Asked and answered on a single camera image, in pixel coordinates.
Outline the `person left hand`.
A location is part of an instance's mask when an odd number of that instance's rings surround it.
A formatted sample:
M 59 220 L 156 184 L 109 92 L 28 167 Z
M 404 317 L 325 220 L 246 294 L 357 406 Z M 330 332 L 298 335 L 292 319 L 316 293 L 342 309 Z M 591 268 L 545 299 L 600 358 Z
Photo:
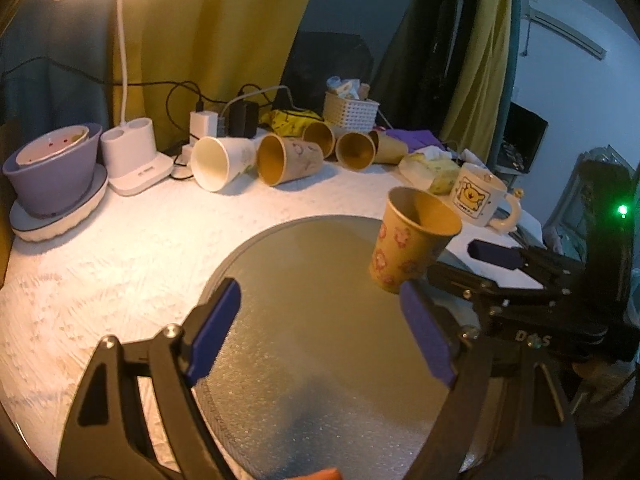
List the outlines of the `person left hand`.
M 326 468 L 313 472 L 312 474 L 303 474 L 302 476 L 289 478 L 288 480 L 342 480 L 341 471 L 337 468 Z

